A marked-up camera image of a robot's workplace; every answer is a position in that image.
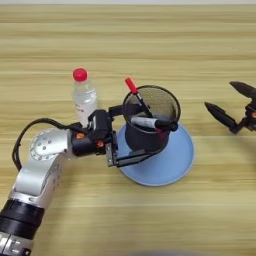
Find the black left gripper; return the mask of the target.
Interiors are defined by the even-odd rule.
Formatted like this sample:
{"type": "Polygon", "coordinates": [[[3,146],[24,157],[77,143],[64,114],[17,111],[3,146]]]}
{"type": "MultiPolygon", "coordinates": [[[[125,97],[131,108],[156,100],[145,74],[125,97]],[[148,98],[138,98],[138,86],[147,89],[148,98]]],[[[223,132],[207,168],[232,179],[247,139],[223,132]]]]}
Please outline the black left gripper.
{"type": "MultiPolygon", "coordinates": [[[[115,105],[108,109],[111,117],[126,116],[124,105],[115,105]]],[[[127,155],[121,155],[118,150],[115,131],[106,135],[94,135],[93,133],[71,133],[71,150],[74,156],[105,155],[108,166],[125,167],[135,165],[158,154],[158,151],[138,150],[130,151],[127,155]]]]}

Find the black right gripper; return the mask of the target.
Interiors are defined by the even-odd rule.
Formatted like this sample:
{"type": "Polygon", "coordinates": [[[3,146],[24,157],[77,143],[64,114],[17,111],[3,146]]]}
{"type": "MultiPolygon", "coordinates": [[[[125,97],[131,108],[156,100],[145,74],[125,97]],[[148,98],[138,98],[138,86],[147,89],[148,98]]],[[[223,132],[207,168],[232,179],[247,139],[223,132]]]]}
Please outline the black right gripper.
{"type": "MultiPolygon", "coordinates": [[[[230,85],[245,97],[256,99],[256,88],[239,81],[231,81],[230,85]]],[[[236,134],[239,128],[247,128],[250,131],[256,131],[256,102],[251,102],[245,107],[245,116],[239,123],[239,126],[222,108],[209,102],[205,102],[204,105],[208,112],[232,133],[236,134]]]]}

